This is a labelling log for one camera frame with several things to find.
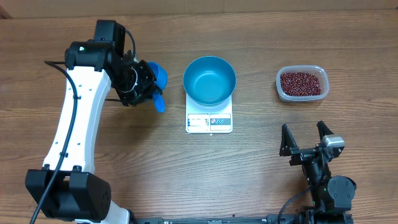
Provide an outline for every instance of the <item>wooden tabletop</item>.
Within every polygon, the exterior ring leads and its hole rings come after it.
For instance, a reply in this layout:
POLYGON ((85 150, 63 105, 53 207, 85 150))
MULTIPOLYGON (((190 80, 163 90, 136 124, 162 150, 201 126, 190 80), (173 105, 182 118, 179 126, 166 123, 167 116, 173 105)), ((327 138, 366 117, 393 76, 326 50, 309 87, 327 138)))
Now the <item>wooden tabletop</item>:
MULTIPOLYGON (((24 185, 40 169, 57 130, 65 77, 44 60, 63 60, 74 40, 94 34, 97 17, 0 20, 0 223, 28 223, 36 206, 24 185)), ((356 223, 398 218, 398 11, 268 12, 118 16, 139 59, 169 74, 165 114, 152 102, 104 104, 95 146, 96 175, 113 200, 137 217, 258 217, 277 213, 307 187, 299 166, 279 157, 281 126, 301 148, 319 142, 324 120, 346 141, 333 175, 358 185, 356 223), (235 69, 234 130, 187 134, 182 76, 203 55, 235 69), (276 73, 319 65, 330 92, 313 103, 279 100, 276 73)), ((131 44, 126 41, 126 48, 131 44)), ((114 90, 108 96, 116 97, 114 90)), ((310 196, 289 205, 295 212, 310 196)), ((37 223, 46 220, 40 213, 37 223)))

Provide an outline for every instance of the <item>label on scale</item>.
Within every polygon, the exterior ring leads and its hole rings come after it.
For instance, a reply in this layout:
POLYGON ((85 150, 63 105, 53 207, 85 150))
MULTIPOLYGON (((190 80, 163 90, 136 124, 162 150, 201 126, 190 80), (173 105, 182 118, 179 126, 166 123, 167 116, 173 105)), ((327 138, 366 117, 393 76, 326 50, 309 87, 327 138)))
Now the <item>label on scale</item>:
POLYGON ((231 130, 230 114, 188 114, 189 131, 231 130))

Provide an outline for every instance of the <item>dark red beads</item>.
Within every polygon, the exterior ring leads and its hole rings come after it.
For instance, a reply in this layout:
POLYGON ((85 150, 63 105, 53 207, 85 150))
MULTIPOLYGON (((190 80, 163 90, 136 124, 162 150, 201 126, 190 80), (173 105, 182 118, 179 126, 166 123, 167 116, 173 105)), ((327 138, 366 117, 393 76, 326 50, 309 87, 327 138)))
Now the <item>dark red beads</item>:
POLYGON ((319 80, 315 75, 305 72, 287 72, 280 76, 280 85, 289 96, 321 95, 319 80))

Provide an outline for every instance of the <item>bowl of beans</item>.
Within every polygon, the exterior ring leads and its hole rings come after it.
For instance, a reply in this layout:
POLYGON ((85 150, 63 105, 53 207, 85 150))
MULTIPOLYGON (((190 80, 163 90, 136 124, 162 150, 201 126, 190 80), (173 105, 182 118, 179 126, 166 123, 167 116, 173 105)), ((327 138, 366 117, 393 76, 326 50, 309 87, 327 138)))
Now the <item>bowl of beans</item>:
POLYGON ((328 75, 316 65, 288 66, 276 75, 276 88, 284 102, 320 100, 329 92, 328 75))

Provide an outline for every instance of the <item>white scale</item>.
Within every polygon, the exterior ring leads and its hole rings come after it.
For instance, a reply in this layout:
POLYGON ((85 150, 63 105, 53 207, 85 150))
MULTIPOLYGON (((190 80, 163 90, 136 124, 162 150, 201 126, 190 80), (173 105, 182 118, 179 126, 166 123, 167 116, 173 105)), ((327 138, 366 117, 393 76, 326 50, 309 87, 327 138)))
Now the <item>white scale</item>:
POLYGON ((219 105, 202 106, 187 94, 187 133, 231 133, 232 124, 232 95, 219 105))

